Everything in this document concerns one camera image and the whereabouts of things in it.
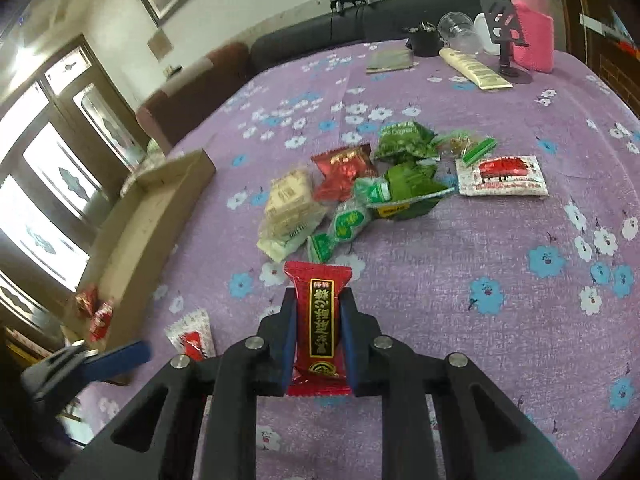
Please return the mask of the dark green snack bag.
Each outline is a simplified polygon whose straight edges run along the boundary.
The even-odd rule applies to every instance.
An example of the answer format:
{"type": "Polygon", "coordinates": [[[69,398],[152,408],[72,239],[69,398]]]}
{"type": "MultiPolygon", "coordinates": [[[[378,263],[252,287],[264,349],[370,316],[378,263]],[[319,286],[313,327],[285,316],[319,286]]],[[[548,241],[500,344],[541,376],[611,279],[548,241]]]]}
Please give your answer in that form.
{"type": "Polygon", "coordinates": [[[377,180],[367,198],[376,218],[409,220],[428,214],[444,197],[456,192],[435,178],[435,164],[402,162],[390,166],[377,180]]]}

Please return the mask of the red black-label snack bar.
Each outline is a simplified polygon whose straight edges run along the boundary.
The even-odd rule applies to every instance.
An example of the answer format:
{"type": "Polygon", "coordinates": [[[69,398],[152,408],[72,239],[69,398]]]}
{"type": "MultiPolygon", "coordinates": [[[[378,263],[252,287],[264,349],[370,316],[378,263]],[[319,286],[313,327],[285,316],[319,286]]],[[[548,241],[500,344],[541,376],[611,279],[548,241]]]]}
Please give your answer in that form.
{"type": "Polygon", "coordinates": [[[352,269],[288,261],[283,271],[296,293],[296,355],[288,395],[347,396],[340,295],[352,269]]]}

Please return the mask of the pink sleeved water bottle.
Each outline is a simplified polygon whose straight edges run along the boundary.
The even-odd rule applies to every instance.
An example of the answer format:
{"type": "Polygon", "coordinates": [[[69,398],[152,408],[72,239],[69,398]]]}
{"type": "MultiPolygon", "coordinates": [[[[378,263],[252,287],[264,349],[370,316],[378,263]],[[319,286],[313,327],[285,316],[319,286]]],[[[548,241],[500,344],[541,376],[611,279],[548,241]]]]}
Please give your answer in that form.
{"type": "Polygon", "coordinates": [[[528,70],[553,70],[554,21],[549,0],[511,0],[527,47],[513,46],[514,61],[528,70]]]}

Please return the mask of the clear pack with green strip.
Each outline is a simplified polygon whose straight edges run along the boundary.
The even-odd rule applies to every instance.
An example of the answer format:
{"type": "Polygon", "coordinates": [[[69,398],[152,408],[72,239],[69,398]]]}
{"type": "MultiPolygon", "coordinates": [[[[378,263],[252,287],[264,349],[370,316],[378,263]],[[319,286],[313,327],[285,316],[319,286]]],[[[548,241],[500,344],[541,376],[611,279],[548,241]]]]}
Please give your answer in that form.
{"type": "Polygon", "coordinates": [[[477,136],[468,130],[454,130],[439,137],[437,149],[440,154],[452,155],[469,167],[485,155],[490,154],[498,142],[491,136],[477,136]]]}

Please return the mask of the black sofa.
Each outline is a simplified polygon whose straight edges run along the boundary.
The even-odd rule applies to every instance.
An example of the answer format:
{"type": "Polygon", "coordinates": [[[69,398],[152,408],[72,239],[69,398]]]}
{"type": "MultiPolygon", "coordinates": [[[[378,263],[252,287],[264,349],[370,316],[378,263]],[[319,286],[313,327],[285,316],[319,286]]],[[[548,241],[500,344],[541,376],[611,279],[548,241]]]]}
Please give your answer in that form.
{"type": "Polygon", "coordinates": [[[480,0],[383,0],[352,6],[342,14],[320,15],[258,38],[250,47],[250,60],[262,72],[348,44],[405,39],[410,29],[422,23],[435,25],[452,11],[475,18],[482,6],[480,0]]]}

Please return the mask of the green white candy pack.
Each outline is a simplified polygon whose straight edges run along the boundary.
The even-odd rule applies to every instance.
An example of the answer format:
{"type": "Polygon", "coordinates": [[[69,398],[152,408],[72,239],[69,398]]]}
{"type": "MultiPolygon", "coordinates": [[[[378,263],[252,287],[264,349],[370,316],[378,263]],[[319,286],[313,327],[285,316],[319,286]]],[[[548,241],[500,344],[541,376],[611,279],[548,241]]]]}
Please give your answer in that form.
{"type": "Polygon", "coordinates": [[[357,178],[347,200],[334,210],[326,232],[307,237],[312,263],[328,263],[339,244],[351,243],[373,220],[375,206],[390,201],[390,185],[384,177],[357,178]]]}

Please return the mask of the brown cardboard box tray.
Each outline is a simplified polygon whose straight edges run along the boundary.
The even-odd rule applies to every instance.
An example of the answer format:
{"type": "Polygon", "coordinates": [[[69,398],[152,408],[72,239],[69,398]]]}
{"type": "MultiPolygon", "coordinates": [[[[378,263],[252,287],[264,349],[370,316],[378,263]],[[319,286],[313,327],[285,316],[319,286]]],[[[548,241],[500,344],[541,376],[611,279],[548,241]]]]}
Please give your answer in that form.
{"type": "Polygon", "coordinates": [[[98,298],[113,306],[105,336],[90,339],[90,320],[73,300],[62,317],[71,341],[107,352],[136,340],[160,272],[216,168],[199,150],[165,162],[138,177],[103,222],[77,286],[94,285],[98,298]]]}

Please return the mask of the green snack bag upper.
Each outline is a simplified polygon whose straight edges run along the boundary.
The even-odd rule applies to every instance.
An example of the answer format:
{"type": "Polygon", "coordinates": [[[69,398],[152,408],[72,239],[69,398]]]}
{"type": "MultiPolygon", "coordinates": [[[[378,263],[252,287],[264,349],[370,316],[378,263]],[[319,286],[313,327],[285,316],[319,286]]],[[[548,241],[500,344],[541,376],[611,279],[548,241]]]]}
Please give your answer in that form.
{"type": "Polygon", "coordinates": [[[373,154],[376,160],[391,165],[409,160],[428,159],[438,156],[433,144],[435,133],[418,122],[398,122],[387,125],[380,131],[380,142],[373,154]]]}

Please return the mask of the white red small sachet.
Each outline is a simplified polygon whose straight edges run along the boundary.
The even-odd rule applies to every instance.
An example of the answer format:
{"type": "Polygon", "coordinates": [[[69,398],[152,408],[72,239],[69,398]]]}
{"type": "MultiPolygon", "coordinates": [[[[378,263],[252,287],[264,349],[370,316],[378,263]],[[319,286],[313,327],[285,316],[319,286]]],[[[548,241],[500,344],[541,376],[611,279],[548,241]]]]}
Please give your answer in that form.
{"type": "Polygon", "coordinates": [[[165,328],[165,335],[176,350],[193,361],[217,355],[208,313],[198,309],[165,328]]]}

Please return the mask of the black phone stand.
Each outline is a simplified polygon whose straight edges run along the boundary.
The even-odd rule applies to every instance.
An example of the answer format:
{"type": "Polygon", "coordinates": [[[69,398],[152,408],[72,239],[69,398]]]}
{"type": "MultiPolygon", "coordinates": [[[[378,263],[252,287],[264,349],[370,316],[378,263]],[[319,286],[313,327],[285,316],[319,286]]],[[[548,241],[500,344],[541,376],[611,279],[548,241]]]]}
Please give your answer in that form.
{"type": "Polygon", "coordinates": [[[511,63],[514,46],[527,47],[518,14],[511,0],[480,0],[488,34],[493,44],[499,46],[497,72],[512,84],[531,84],[532,75],[511,63]]]}

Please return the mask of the small red snack packet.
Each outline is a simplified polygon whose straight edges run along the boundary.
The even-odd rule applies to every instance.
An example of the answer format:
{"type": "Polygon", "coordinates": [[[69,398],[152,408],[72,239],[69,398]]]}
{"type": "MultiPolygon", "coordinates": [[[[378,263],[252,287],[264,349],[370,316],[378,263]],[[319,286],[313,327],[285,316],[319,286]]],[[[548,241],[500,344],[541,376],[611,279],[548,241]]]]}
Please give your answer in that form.
{"type": "Polygon", "coordinates": [[[115,300],[113,298],[99,302],[89,326],[89,338],[91,341],[99,341],[105,338],[112,322],[114,304],[115,300]]]}

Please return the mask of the small red candy packet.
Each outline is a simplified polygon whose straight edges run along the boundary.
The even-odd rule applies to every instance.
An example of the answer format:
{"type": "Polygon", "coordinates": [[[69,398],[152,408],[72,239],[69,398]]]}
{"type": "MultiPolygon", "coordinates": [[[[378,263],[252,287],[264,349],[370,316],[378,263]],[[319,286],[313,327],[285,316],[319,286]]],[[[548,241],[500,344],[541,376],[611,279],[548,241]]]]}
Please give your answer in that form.
{"type": "Polygon", "coordinates": [[[80,318],[92,318],[99,305],[98,286],[91,284],[74,296],[74,309],[80,318]]]}

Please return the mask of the black small container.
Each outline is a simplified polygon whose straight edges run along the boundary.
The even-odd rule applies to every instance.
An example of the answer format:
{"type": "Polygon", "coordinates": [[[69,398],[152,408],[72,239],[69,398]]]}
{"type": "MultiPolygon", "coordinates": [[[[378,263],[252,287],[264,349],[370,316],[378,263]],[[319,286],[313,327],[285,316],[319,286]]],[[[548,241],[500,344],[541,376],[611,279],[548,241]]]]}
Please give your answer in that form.
{"type": "Polygon", "coordinates": [[[418,58],[434,58],[444,45],[437,27],[431,22],[420,21],[407,29],[406,47],[418,58]]]}

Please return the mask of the red foil snack bag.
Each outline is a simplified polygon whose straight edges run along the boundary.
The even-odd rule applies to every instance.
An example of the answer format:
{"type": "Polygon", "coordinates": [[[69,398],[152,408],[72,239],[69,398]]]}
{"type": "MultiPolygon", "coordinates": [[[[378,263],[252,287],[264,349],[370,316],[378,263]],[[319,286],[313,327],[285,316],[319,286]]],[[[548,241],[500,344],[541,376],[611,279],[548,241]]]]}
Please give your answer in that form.
{"type": "Polygon", "coordinates": [[[370,159],[369,143],[336,148],[311,157],[323,181],[314,190],[317,202],[344,202],[352,196],[358,178],[374,178],[378,170],[370,159]]]}

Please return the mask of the beige wafer cracker pack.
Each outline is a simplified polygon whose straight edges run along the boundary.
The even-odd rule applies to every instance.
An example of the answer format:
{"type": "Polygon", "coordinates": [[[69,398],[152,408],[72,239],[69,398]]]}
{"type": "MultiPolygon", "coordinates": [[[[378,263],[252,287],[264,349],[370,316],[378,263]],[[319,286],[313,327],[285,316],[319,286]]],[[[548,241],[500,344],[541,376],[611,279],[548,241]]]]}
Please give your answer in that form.
{"type": "Polygon", "coordinates": [[[271,181],[257,247],[274,262],[282,262],[306,242],[327,212],[327,206],[314,200],[309,171],[294,169],[271,181]]]}

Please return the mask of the white red sauce packet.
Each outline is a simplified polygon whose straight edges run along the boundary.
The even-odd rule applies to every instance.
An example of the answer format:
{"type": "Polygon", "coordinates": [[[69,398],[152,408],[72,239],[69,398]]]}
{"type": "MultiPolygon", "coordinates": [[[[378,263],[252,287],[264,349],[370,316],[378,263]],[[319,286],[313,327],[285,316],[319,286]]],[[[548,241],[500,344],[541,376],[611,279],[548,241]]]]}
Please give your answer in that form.
{"type": "Polygon", "coordinates": [[[536,156],[501,156],[465,166],[456,161],[459,192],[464,196],[548,196],[536,156]]]}

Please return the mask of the green booklet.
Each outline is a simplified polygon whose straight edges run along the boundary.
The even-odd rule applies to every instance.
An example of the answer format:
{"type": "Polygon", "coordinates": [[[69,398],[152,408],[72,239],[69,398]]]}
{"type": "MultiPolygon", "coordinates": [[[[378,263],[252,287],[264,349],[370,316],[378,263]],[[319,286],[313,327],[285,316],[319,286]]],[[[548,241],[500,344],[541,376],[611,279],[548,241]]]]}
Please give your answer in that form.
{"type": "Polygon", "coordinates": [[[413,66],[413,52],[407,48],[375,51],[368,62],[366,73],[379,74],[408,70],[413,66]]]}

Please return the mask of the wooden glass door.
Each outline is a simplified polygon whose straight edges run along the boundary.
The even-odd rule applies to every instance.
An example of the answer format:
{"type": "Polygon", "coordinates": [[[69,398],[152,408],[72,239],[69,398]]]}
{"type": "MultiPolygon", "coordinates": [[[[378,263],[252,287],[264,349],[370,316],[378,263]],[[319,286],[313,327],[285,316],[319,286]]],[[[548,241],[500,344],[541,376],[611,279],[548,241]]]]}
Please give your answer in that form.
{"type": "Polygon", "coordinates": [[[60,345],[99,228],[149,138],[85,37],[1,104],[1,319],[60,345]]]}

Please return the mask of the purple floral tablecloth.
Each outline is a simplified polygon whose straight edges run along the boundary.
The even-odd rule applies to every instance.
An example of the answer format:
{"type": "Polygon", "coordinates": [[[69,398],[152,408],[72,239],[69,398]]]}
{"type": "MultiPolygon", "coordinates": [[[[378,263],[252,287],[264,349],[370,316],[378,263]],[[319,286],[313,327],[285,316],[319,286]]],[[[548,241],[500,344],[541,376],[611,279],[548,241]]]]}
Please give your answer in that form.
{"type": "Polygon", "coordinates": [[[483,91],[440,58],[370,75],[373,50],[266,70],[176,146],[217,171],[150,297],[152,361],[126,387],[87,388],[86,421],[102,429],[168,362],[165,330],[183,315],[205,310],[224,351],[278,310],[288,278],[257,246],[274,179],[413,120],[535,156],[548,195],[451,195],[426,216],[372,222],[334,262],[385,333],[427,356],[465,353],[582,478],[599,477],[639,416],[638,118],[563,52],[530,84],[483,91]]]}

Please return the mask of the clear glass jar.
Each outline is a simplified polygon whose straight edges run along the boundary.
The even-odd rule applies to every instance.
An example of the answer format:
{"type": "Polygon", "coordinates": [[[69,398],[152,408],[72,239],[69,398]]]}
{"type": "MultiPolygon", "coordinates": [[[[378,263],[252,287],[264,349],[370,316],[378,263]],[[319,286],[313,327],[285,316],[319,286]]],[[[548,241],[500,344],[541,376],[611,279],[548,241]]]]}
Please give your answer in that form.
{"type": "Polygon", "coordinates": [[[462,12],[452,11],[444,14],[438,21],[437,29],[442,40],[451,49],[468,55],[477,55],[482,50],[474,22],[462,12]]]}

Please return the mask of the cream tube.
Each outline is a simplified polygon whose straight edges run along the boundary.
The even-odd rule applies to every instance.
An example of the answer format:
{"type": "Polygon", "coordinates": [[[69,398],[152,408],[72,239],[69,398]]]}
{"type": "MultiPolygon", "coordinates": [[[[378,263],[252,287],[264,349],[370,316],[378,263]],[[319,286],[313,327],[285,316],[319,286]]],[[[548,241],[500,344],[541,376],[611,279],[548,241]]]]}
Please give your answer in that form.
{"type": "Polygon", "coordinates": [[[439,50],[439,56],[446,64],[462,76],[465,76],[465,78],[468,78],[480,90],[504,90],[513,87],[510,81],[507,81],[506,78],[498,75],[471,55],[443,47],[439,50]]]}

